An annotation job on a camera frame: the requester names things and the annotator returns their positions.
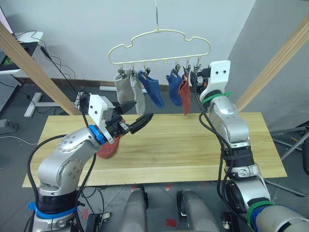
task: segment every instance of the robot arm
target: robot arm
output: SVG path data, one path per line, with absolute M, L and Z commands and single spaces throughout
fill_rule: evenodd
M 253 159 L 247 124 L 225 94 L 229 69 L 230 61 L 224 60 L 212 62 L 209 68 L 200 72 L 191 72 L 191 83 L 196 86 L 199 100 L 208 110 L 209 120 L 232 151 L 231 154 L 225 144 L 225 172 L 233 160 L 225 187 L 228 204 L 238 214 L 247 213 L 250 226 L 256 231 L 307 231 L 308 219 L 270 202 L 259 166 Z
M 85 163 L 105 143 L 112 144 L 116 137 L 128 132 L 135 133 L 151 120 L 152 113 L 141 116 L 131 125 L 123 122 L 121 114 L 135 103 L 132 101 L 114 107 L 105 97 L 90 96 L 88 114 L 95 125 L 66 135 L 56 150 L 39 166 L 39 199 L 32 208 L 36 210 L 34 232 L 62 231 L 64 228 L 70 231 L 69 225 L 76 209 L 76 189 Z

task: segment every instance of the white sock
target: white sock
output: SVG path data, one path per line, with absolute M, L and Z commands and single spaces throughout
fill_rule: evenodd
M 135 105 L 136 112 L 139 116 L 142 116 L 145 113 L 146 103 L 144 94 L 141 91 L 141 83 L 137 76 L 135 78 L 131 76 L 130 80 L 131 80 L 131 87 L 134 92 L 134 100 L 136 101 Z
M 117 100 L 120 104 L 134 101 L 134 93 L 130 84 L 131 70 L 125 70 L 127 77 L 122 78 L 121 74 L 115 77 L 115 86 L 117 91 Z

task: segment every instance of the desk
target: desk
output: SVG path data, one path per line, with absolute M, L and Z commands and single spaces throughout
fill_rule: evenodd
M 38 42 L 41 45 L 40 39 L 43 36 L 43 32 L 37 31 L 35 34 L 34 31 L 26 32 L 26 33 L 15 33 L 16 38 L 18 41 L 22 41 L 25 43 L 30 43 L 30 42 Z M 17 74 L 18 72 L 21 72 L 21 69 L 15 69 L 15 70 L 4 70 L 0 71 L 1 74 Z
M 286 172 L 261 113 L 240 113 L 250 130 L 254 160 L 263 177 L 283 177 Z M 137 115 L 124 115 L 132 123 Z M 40 142 L 55 135 L 72 133 L 84 127 L 81 116 L 49 116 Z M 33 178 L 39 186 L 37 170 L 60 139 L 41 147 L 31 163 Z M 117 152 L 110 159 L 97 158 L 88 186 L 216 180 L 220 146 L 217 138 L 198 121 L 198 114 L 154 115 L 145 128 L 120 139 Z M 89 170 L 89 160 L 81 181 Z M 25 178 L 23 187 L 30 187 Z

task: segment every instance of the concrete floor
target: concrete floor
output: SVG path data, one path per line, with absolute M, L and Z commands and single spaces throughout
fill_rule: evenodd
M 111 101 L 116 101 L 115 92 L 102 92 L 94 87 L 78 89 L 85 89 L 91 93 L 105 95 Z M 37 87 L 29 85 L 22 86 L 20 90 L 29 94 L 31 97 L 35 92 L 40 91 Z M 71 100 L 76 97 L 75 93 L 68 87 L 63 87 L 62 90 Z M 155 114 L 182 113 L 181 107 L 172 104 L 168 93 L 162 92 L 161 94 L 166 105 L 164 109 L 155 107 L 148 96 L 145 95 L 147 112 L 154 112 Z M 48 102 L 50 99 L 44 95 L 42 101 Z M 17 136 L 30 143 L 37 143 L 48 115 L 59 115 L 63 113 L 63 111 L 60 108 L 53 108 L 46 114 L 35 112 L 32 118 L 25 118 L 23 115 L 28 103 L 29 100 L 23 94 L 16 91 L 5 109 L 1 112 L 0 119 L 7 118 L 18 123 L 18 131 L 9 134 L 10 136 Z M 45 112 L 46 110 L 48 110 L 48 108 L 39 108 L 41 112 Z M 198 107 L 195 102 L 193 102 L 191 112 L 198 113 Z M 288 143 L 293 143 L 290 136 L 290 134 L 285 134 L 277 136 L 277 138 Z M 0 183 L 2 186 L 0 189 L 0 232 L 20 232 L 23 231 L 26 221 L 31 215 L 31 212 L 27 209 L 27 205 L 29 202 L 34 201 L 32 189 L 21 188 L 26 174 L 28 155 L 34 146 L 16 139 L 5 138 L 0 139 L 0 147 Z M 286 150 L 286 147 L 281 145 L 276 144 L 276 147 L 280 155 Z M 288 177 L 270 180 L 300 192 L 309 193 L 309 176 L 304 173 L 301 162 L 301 153 L 295 151 L 284 162 Z M 176 193 L 179 190 L 191 189 L 197 192 L 213 211 L 220 225 L 221 214 L 223 211 L 227 211 L 224 203 L 217 196 L 216 185 L 212 182 L 159 183 L 145 184 L 144 186 L 149 198 L 149 208 L 147 210 L 149 232 L 188 229 L 185 223 L 180 223 L 178 221 Z M 112 213 L 112 217 L 103 225 L 101 231 L 118 231 L 122 211 L 132 187 L 132 185 L 107 186 L 101 190 L 104 196 L 105 211 Z M 286 205 L 309 218 L 308 197 L 299 198 L 281 189 L 272 186 L 268 187 L 274 202 Z M 86 196 L 90 195 L 92 192 L 93 188 L 86 188 L 84 190 Z M 101 198 L 98 193 L 95 193 L 93 197 L 89 198 L 89 202 L 93 206 L 95 213 L 102 211 Z M 91 213 L 88 205 L 86 205 L 86 207 L 79 207 L 79 210 L 83 213 L 86 213 L 88 210 L 88 212 Z M 168 222 L 175 222 L 175 224 L 171 223 L 171 227 L 168 226 Z M 240 222 L 240 226 L 242 232 L 251 231 L 248 226 L 242 222 Z

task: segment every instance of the blue sock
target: blue sock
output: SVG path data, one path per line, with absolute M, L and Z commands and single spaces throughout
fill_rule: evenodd
M 159 81 L 154 80 L 148 76 L 146 77 L 144 75 L 144 71 L 142 70 L 139 71 L 138 77 L 154 104 L 159 108 L 164 108 L 164 102 L 160 94 Z
M 169 82 L 169 97 L 176 106 L 181 106 L 182 99 L 179 95 L 179 86 L 183 79 L 178 74 L 175 74 L 173 71 L 174 70 L 172 69 L 170 75 L 166 76 L 166 79 Z

